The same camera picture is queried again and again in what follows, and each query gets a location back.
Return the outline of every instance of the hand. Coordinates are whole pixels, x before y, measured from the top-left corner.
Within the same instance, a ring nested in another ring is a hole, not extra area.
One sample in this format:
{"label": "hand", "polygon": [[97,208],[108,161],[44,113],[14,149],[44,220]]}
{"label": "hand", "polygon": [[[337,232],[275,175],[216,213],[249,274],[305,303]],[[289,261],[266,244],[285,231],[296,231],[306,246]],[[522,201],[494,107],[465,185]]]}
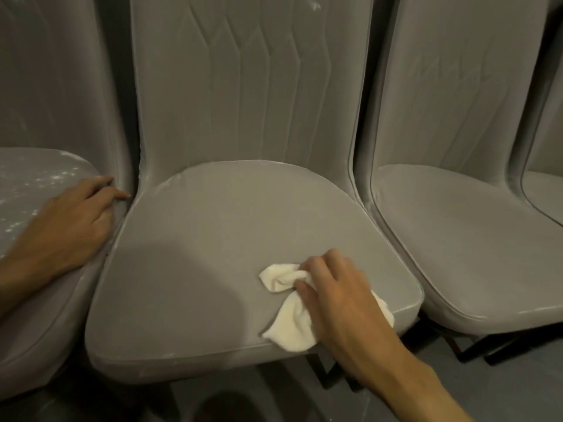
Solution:
{"label": "hand", "polygon": [[88,262],[113,231],[113,201],[129,193],[111,176],[83,179],[50,199],[0,262],[0,314]]}
{"label": "hand", "polygon": [[471,421],[433,369],[403,346],[352,260],[333,249],[309,258],[301,269],[311,273],[316,288],[296,283],[313,329],[344,370],[383,398],[400,420]]}

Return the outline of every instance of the gray upholstery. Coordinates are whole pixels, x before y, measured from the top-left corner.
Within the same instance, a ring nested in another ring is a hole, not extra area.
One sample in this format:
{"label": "gray upholstery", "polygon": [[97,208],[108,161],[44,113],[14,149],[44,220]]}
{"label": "gray upholstery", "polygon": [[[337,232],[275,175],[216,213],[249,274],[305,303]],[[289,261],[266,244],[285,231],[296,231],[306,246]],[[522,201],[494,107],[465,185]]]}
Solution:
{"label": "gray upholstery", "polygon": [[[0,255],[47,199],[100,173],[133,191],[93,1],[0,0]],[[0,321],[0,399],[60,368],[102,262],[103,252]]]}
{"label": "gray upholstery", "polygon": [[563,27],[537,71],[537,86],[530,103],[539,119],[527,127],[532,141],[522,189],[539,210],[563,225]]}
{"label": "gray upholstery", "polygon": [[332,247],[414,322],[422,289],[351,172],[372,1],[132,0],[141,191],[88,317],[97,369],[149,383],[288,356],[259,336],[284,294],[258,273]]}
{"label": "gray upholstery", "polygon": [[563,319],[557,225],[508,191],[548,0],[400,0],[355,177],[462,333]]}

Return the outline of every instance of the person's left hand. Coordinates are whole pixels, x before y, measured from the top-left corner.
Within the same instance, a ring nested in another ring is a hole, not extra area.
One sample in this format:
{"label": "person's left hand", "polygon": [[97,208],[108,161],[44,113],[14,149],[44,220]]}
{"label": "person's left hand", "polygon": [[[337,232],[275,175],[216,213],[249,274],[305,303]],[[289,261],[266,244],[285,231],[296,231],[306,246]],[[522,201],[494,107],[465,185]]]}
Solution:
{"label": "person's left hand", "polygon": [[88,262],[113,231],[113,201],[130,194],[107,186],[113,177],[83,179],[50,199],[4,257],[42,287]]}

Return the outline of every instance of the floor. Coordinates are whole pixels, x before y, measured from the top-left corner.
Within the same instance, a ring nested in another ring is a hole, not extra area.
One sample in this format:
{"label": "floor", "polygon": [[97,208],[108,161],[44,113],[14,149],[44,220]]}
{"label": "floor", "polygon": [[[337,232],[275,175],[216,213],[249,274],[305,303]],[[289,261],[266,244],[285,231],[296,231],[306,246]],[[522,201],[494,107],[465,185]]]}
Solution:
{"label": "floor", "polygon": [[[444,340],[420,357],[431,364],[446,388],[478,422],[550,422],[563,413],[563,341],[489,367],[478,360],[460,364]],[[328,355],[321,356],[330,364]],[[0,420],[118,421],[121,406],[101,384],[67,374],[48,390],[0,405]],[[179,420],[185,422],[392,422],[397,419],[369,392],[355,394],[346,383],[320,388],[305,357],[216,373],[170,384]],[[163,418],[145,411],[141,422]]]}

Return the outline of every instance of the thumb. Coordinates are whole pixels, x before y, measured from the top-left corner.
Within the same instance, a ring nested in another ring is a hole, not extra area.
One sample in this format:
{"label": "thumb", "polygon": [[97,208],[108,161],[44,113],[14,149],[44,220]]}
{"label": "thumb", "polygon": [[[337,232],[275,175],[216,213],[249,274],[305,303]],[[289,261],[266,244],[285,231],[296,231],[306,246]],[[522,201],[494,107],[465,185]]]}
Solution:
{"label": "thumb", "polygon": [[305,308],[309,311],[315,333],[318,336],[322,336],[324,331],[323,313],[317,292],[309,284],[301,280],[295,282],[295,289],[299,293]]}

